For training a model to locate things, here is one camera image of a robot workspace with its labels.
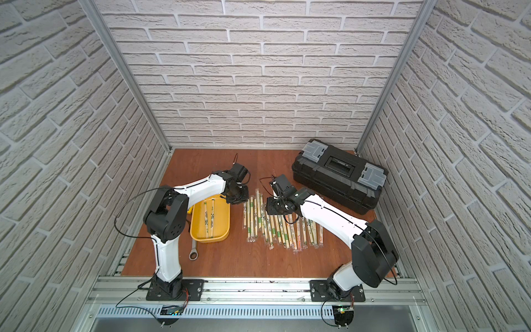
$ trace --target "brick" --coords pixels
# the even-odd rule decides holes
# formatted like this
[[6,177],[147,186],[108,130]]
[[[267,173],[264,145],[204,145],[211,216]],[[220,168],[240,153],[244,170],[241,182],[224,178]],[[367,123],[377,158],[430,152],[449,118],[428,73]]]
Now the brick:
[[8,4],[0,6],[0,31],[16,27],[21,23],[21,20],[17,17],[15,8]]
[[117,71],[118,68],[114,64],[114,61],[112,59],[109,59],[101,68],[98,70],[98,74],[105,80],[109,80],[111,76],[113,76],[114,72]]
[[[527,96],[531,95],[531,79],[527,75],[523,74],[524,71],[531,71],[531,67],[529,67],[529,64],[520,61],[515,57],[511,56],[510,54],[498,49],[496,53],[494,53],[494,55],[487,62],[487,67],[492,69],[499,76],[505,78],[505,80],[512,82],[514,87],[523,89]],[[501,86],[500,90],[505,91],[504,93],[502,93],[502,91],[496,90],[496,92],[501,95],[507,96],[506,98],[502,98],[500,96],[496,96],[495,99],[494,97],[492,98],[497,101],[499,105],[504,104],[502,106],[505,106],[504,108],[507,109],[509,105],[514,104],[513,99],[516,99],[518,96],[520,96],[520,94],[514,91],[506,84],[500,83],[500,81],[498,80],[496,81],[498,83],[498,86]]]
[[335,44],[264,44],[264,54],[330,54]]
[[195,103],[195,102],[160,102],[160,103],[151,103],[150,104],[152,109],[175,109],[178,108],[184,108],[184,109],[204,109],[203,103]]
[[202,93],[262,93],[261,86],[201,86]]
[[110,28],[177,28],[173,15],[107,14],[104,19]]
[[531,237],[529,237],[529,232],[521,221],[507,211],[504,204],[485,186],[484,181],[478,177],[466,159],[458,163],[456,168],[472,190],[474,190],[479,200],[484,203],[492,216],[514,241],[516,247],[523,253],[529,252],[531,248]]
[[205,103],[207,109],[263,109],[262,103]]
[[241,110],[240,116],[278,116],[278,117],[294,117],[294,110]]
[[373,105],[338,104],[338,103],[326,103],[326,105],[324,106],[325,110],[352,110],[354,112],[371,112],[372,108],[373,108]]
[[177,65],[131,65],[133,74],[193,75],[192,67]]
[[468,89],[463,102],[512,147],[524,160],[531,161],[531,134],[507,120],[474,89]]
[[238,101],[295,101],[295,95],[237,95]]
[[0,36],[0,44],[2,45],[0,62],[5,62],[33,45],[50,38],[65,27],[61,16],[58,13],[53,13],[2,34]]
[[116,72],[105,82],[89,99],[90,105],[94,108],[100,107],[107,97],[116,89],[116,87],[122,83],[122,75]]
[[92,115],[92,109],[83,108],[75,113],[65,126],[55,133],[44,146],[33,155],[43,164],[48,164],[51,160],[68,144],[70,139],[78,132],[81,126]]
[[345,55],[398,55],[400,53],[398,45],[339,45],[339,53]]
[[223,14],[221,3],[210,0],[138,0],[136,6],[141,13]]
[[162,75],[135,75],[138,84],[166,84]]
[[173,101],[169,93],[144,93],[147,101]]
[[234,30],[260,29],[260,18],[252,16],[179,15],[179,23],[182,28]]
[[448,157],[451,163],[456,162],[461,157],[461,152],[456,147],[456,145],[452,142],[452,140],[448,137],[446,132],[438,125],[438,123],[435,121],[434,118],[430,114],[428,114],[427,110],[424,107],[421,107],[417,112],[418,117],[421,119],[421,121],[424,123],[428,131],[430,132],[430,135],[433,137],[433,139],[439,144],[439,146],[442,147],[442,150],[444,151],[444,154]]
[[234,42],[303,42],[303,37],[302,31],[230,31]]
[[176,85],[142,85],[144,93],[198,93],[197,86],[176,86]]
[[72,113],[78,110],[100,86],[101,80],[98,77],[93,76],[66,98],[64,102],[48,113],[48,117],[55,123],[61,125]]
[[88,37],[86,37],[84,40],[82,40],[79,43],[79,46],[83,49],[83,51],[88,55],[91,56],[99,50],[103,44],[101,43],[101,40],[98,37],[98,34],[93,32]]
[[103,64],[109,60],[109,55],[104,48],[101,48],[99,51],[94,53],[87,61],[82,65],[76,68],[71,74],[70,77],[74,83],[79,86],[87,79],[91,78],[96,71],[98,71]]
[[531,224],[531,200],[516,187],[515,183],[508,181],[498,189],[498,194],[511,207],[514,213],[520,218],[527,227]]
[[421,83],[417,76],[413,75],[409,81],[411,89],[419,96],[421,102],[433,115],[435,120],[439,120],[446,114],[446,110],[437,102],[431,93],[426,90],[426,87]]
[[329,67],[290,67],[290,66],[266,66],[265,75],[294,76],[294,75],[328,75]]
[[83,61],[84,55],[75,49],[26,79],[20,88],[34,99]]
[[73,84],[70,81],[62,80],[36,99],[36,103],[6,122],[0,131],[10,139],[18,141],[72,91],[74,91]]
[[470,0],[470,2],[487,9],[488,12],[495,12],[513,20],[518,18],[529,4],[529,1],[527,0],[516,0],[510,2],[496,0]]
[[435,84],[433,94],[445,107],[445,109],[453,115],[454,119],[468,131],[474,139],[479,139],[485,132],[486,128],[476,119],[472,113],[467,110],[461,103],[454,100],[451,93],[444,88],[441,83]]
[[124,57],[132,65],[159,64],[155,54],[124,54]]
[[31,20],[68,3],[68,0],[43,0],[33,3],[27,0],[16,0],[13,6],[25,20]]
[[308,31],[307,42],[347,42],[356,44],[378,44],[383,32],[357,31]]
[[190,53],[251,53],[260,54],[260,44],[189,42]]
[[265,103],[264,109],[322,110],[322,103]]
[[321,119],[319,118],[285,118],[285,117],[266,117],[264,118],[264,123],[267,124],[285,124],[285,123],[294,123],[294,124],[319,124]]
[[298,77],[296,76],[236,76],[236,84],[289,84],[294,86],[297,83]]
[[42,46],[37,46],[20,55],[13,61],[0,67],[0,75],[4,78],[0,82],[0,91],[4,91],[22,81],[51,61],[52,58]]
[[389,16],[392,3],[312,2],[310,15]]
[[417,77],[428,87],[432,87],[437,77],[416,57],[411,56],[407,62]]
[[314,29],[339,30],[341,18],[311,18],[311,17],[270,17],[263,18],[264,29]]
[[395,16],[416,17],[420,2],[399,2],[395,9]]
[[374,62],[373,56],[327,56],[306,55],[306,66],[370,66]]
[[531,184],[528,181],[531,178],[531,169],[510,148],[506,147],[494,134],[489,134],[479,144],[479,147],[528,195],[531,195]]
[[226,1],[227,14],[304,15],[305,2]]
[[422,30],[420,40],[444,60],[448,59],[452,54],[453,47],[431,29],[425,28]]
[[368,87],[329,87],[328,93],[331,95],[379,95],[381,89]]
[[531,308],[529,295],[522,291],[519,287],[518,282],[515,280],[514,276],[508,269],[502,269],[494,271],[494,276],[500,283],[501,287],[512,299],[515,304],[516,309],[520,312],[520,316],[523,318],[524,322],[529,325],[531,317]]
[[388,32],[383,44],[403,44],[406,38],[406,32]]
[[451,116],[444,118],[441,125],[452,137],[452,140],[459,146],[463,154],[468,157],[472,164],[476,166],[479,172],[485,176],[485,179],[492,186],[505,180],[504,174],[475,144],[470,141],[466,132],[459,127],[457,122],[455,122]]
[[391,69],[382,67],[335,67],[332,76],[379,76],[387,77]]
[[302,65],[301,55],[233,55],[233,62],[236,65]]
[[299,95],[297,97],[297,101],[302,103],[355,103],[357,99],[358,96],[356,95]]
[[511,240],[508,239],[506,235],[504,235],[503,230],[500,227],[501,225],[505,229],[504,224],[499,223],[500,219],[498,219],[496,213],[493,214],[495,218],[495,220],[493,220],[492,217],[485,210],[485,207],[479,202],[472,203],[468,207],[468,210],[476,220],[481,221],[481,226],[485,230],[485,234],[487,235],[487,237],[489,237],[494,247],[509,267],[509,269],[511,269],[513,275],[520,281],[522,287],[526,290],[529,290],[529,280],[525,280],[525,278],[523,278],[523,276],[525,275],[524,271],[528,269],[528,264],[522,262],[520,255],[515,252],[517,249],[513,249],[513,244],[511,243]]
[[413,25],[413,19],[407,18],[346,18],[345,30],[403,30],[409,31]]
[[149,41],[144,29],[113,28],[110,31],[116,41]]
[[301,87],[301,86],[266,86],[266,93],[307,93],[321,95],[326,87]]
[[413,47],[413,54],[420,58],[426,51],[426,45],[421,40],[417,40],[415,47]]
[[435,7],[465,26],[472,23],[478,12],[476,8],[462,1],[444,0],[437,2]]
[[51,55],[57,58],[64,54],[83,38],[90,35],[94,31],[92,24],[88,19],[83,19],[76,24],[70,26],[65,31],[61,32],[50,41],[46,42],[46,48]]
[[525,60],[531,60],[531,32],[526,28],[514,27],[511,22],[481,12],[472,24],[472,30],[505,46]]
[[365,79],[355,77],[319,77],[319,76],[306,76],[301,78],[302,85],[319,86],[319,85],[332,85],[332,86],[353,86],[361,87]]
[[211,117],[210,123],[262,123],[261,117]]
[[74,24],[77,21],[85,17],[85,12],[81,8],[81,5],[78,2],[68,4],[59,9],[61,17],[65,20],[67,24]]
[[278,130],[274,130],[275,126],[281,126],[281,125],[270,125],[273,126],[270,128],[271,130],[266,129],[265,135],[267,137],[315,137],[315,131],[282,131],[282,128],[280,127]]
[[99,10],[102,13],[106,12],[126,12],[134,13],[133,4],[127,0],[114,0],[112,2],[105,0],[96,0]]
[[196,66],[198,75],[261,75],[260,66]]

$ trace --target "black toolbox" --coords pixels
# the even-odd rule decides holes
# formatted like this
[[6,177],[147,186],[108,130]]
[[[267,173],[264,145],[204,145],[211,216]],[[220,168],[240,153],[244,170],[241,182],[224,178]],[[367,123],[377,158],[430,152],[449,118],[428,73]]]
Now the black toolbox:
[[374,209],[388,171],[366,159],[311,139],[295,158],[293,179],[364,215]]

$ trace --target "metal panel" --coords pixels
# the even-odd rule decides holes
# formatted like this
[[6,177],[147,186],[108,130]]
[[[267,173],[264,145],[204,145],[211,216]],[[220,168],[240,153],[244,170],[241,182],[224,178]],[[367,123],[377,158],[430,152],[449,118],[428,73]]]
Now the metal panel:
[[133,75],[133,72],[129,68],[129,65],[125,60],[124,55],[122,54],[118,44],[114,40],[114,37],[109,27],[105,23],[103,15],[101,15],[98,6],[94,2],[94,0],[79,0],[79,3],[81,4],[81,7],[83,7],[85,14],[87,14],[88,19],[94,26],[94,29],[98,33],[101,42],[107,48],[111,59],[113,59],[114,63],[116,64],[116,67],[118,67],[118,71],[120,71],[120,74],[122,75],[125,83],[129,87],[131,94],[140,106],[142,113],[148,120],[149,125],[157,136],[157,139],[159,140],[164,150],[169,153],[171,151],[171,146],[168,140],[166,139],[164,132],[160,128],[160,125],[157,122],[155,115],[151,110],[151,107],[149,107],[148,101],[146,100],[144,93],[140,89],[140,86],[138,85],[136,78]]
[[391,73],[387,77],[387,81],[383,86],[382,93],[378,98],[378,102],[374,106],[374,110],[372,111],[371,117],[367,122],[367,126],[363,131],[362,137],[359,139],[358,146],[356,147],[356,152],[361,152],[363,150],[363,146],[367,142],[369,134],[376,125],[376,121],[378,120],[378,117],[380,116],[380,113],[383,110],[387,98],[389,98],[391,92],[395,88],[395,84],[400,78],[400,74],[406,66],[407,60],[409,59],[409,56],[411,55],[411,52],[413,51],[413,48],[415,47],[415,44],[417,43],[418,38],[421,35],[422,29],[424,29],[424,26],[426,25],[426,22],[428,21],[428,18],[430,17],[436,3],[437,0],[424,0],[421,8],[418,10],[417,18],[415,19],[415,22],[411,27],[411,31],[407,35],[406,41],[402,45],[402,49],[400,50],[400,54],[398,54],[398,58],[395,62],[395,65],[393,66]]

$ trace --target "black cable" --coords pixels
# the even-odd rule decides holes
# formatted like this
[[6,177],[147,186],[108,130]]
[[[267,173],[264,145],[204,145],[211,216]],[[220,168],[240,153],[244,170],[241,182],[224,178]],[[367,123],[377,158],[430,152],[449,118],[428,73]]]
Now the black cable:
[[118,309],[120,309],[120,308],[137,308],[137,309],[141,309],[141,310],[144,310],[144,311],[148,312],[150,315],[153,316],[153,318],[155,318],[155,319],[158,321],[159,319],[157,318],[157,316],[155,316],[155,314],[154,314],[153,312],[151,312],[151,310],[148,310],[148,309],[146,309],[146,308],[135,307],[135,306],[133,306],[133,305],[123,305],[123,306],[121,306],[121,307],[118,306],[122,301],[124,301],[124,300],[125,300],[126,298],[128,298],[129,296],[133,295],[134,292],[143,289],[142,286],[144,286],[145,284],[147,284],[148,282],[151,282],[151,281],[153,281],[153,277],[149,278],[148,281],[146,281],[146,282],[144,282],[144,283],[138,285],[134,291],[130,292],[130,293],[129,293],[128,295],[126,295],[123,299],[121,299],[120,302],[118,302],[118,303],[115,305],[115,308],[118,308]]
[[332,300],[331,297],[329,297],[328,299],[326,299],[326,300],[323,302],[323,304],[321,305],[321,319],[322,319],[323,322],[324,322],[326,325],[328,325],[328,326],[331,326],[331,327],[339,327],[339,325],[337,325],[337,324],[332,325],[332,324],[330,324],[330,323],[328,323],[327,321],[324,320],[324,317],[323,317],[323,307],[324,307],[324,304],[325,304],[327,301],[330,301],[330,300]]
[[[305,203],[313,203],[313,204],[315,204],[315,205],[320,206],[321,208],[324,208],[324,209],[326,209],[326,210],[332,211],[332,212],[334,212],[336,215],[340,216],[340,217],[343,218],[344,220],[346,220],[346,221],[348,221],[349,223],[353,224],[354,226],[358,227],[358,228],[361,229],[362,231],[365,231],[363,228],[361,228],[361,227],[359,227],[358,225],[354,224],[353,222],[351,222],[350,220],[348,220],[347,218],[345,218],[345,217],[342,216],[341,214],[337,213],[336,211],[327,208],[326,206],[321,206],[320,204],[317,204],[317,203],[312,202],[312,201],[304,201],[304,202],[305,202]],[[377,229],[375,229],[374,227],[372,227],[372,226],[370,225],[370,223],[367,223],[367,227],[370,227],[370,228],[374,229],[375,231],[378,231]],[[387,281],[387,282],[390,283],[391,285],[397,286],[397,285],[398,285],[397,275],[396,275],[396,273],[393,271],[393,268],[391,268],[391,264],[390,264],[389,261],[387,260],[386,254],[383,253],[383,250],[382,250],[382,248],[380,247],[380,245],[378,244],[378,242],[377,242],[377,241],[376,241],[376,240],[375,240],[375,239],[374,239],[374,238],[373,238],[368,232],[365,232],[365,234],[367,234],[367,235],[371,238],[372,242],[373,242],[373,243],[376,243],[376,245],[378,246],[378,249],[380,249],[380,252],[382,253],[383,258],[386,260],[386,263],[387,263],[387,266],[389,267],[389,270],[390,270],[391,272],[393,272],[393,277],[395,278],[395,283],[390,282],[390,281],[387,280],[386,278],[384,278],[383,280]]]

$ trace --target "ventilation grille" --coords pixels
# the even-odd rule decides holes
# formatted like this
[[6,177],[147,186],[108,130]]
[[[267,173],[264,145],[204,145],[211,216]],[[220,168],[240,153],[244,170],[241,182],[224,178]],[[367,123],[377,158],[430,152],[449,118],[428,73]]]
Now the ventilation grille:
[[[189,304],[177,316],[160,315],[162,304],[142,305],[157,317],[175,318],[240,318],[240,319],[321,319],[320,305],[223,305]],[[142,318],[151,317],[138,308],[115,308],[113,304],[102,304],[99,318]],[[332,306],[323,307],[323,317],[333,319]]]

